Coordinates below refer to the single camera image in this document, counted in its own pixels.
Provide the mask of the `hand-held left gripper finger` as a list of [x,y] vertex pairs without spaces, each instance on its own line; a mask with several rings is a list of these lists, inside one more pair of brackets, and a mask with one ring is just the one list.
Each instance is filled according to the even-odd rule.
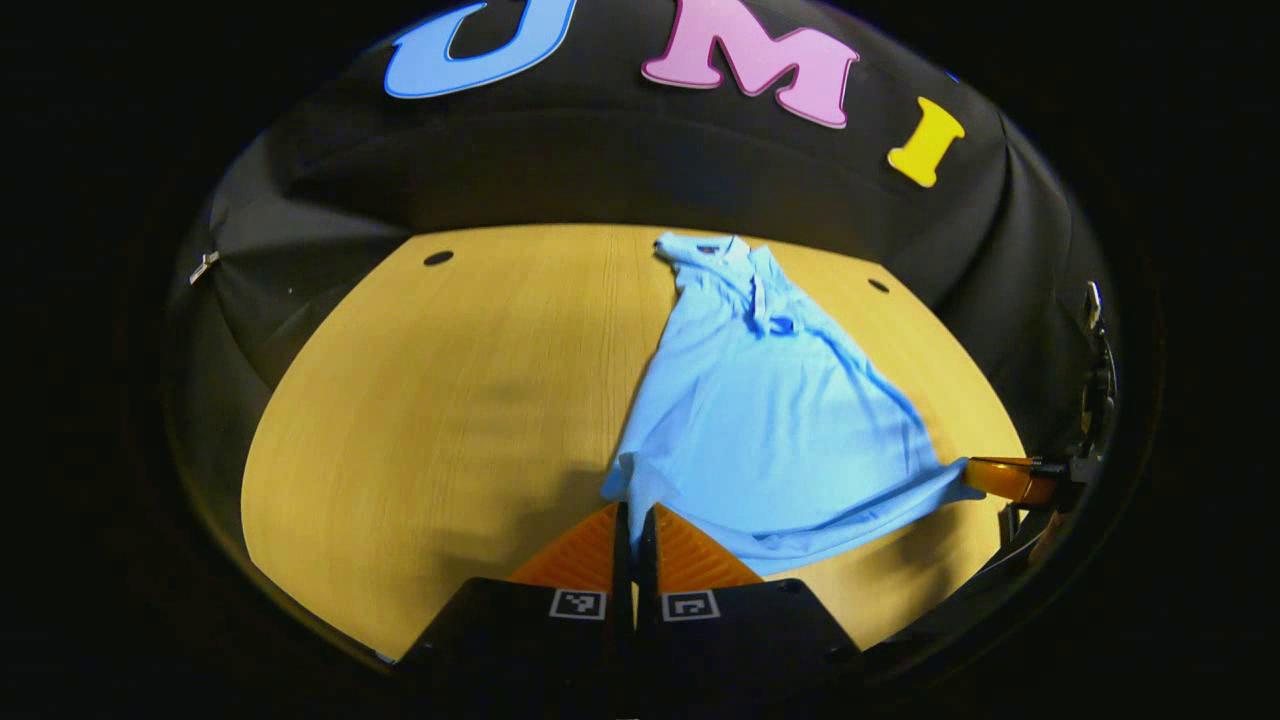
[[421,719],[617,719],[634,602],[623,503],[590,514],[508,577],[463,582],[396,679]]
[[823,719],[863,693],[861,650],[797,578],[768,582],[660,503],[637,560],[645,719]]

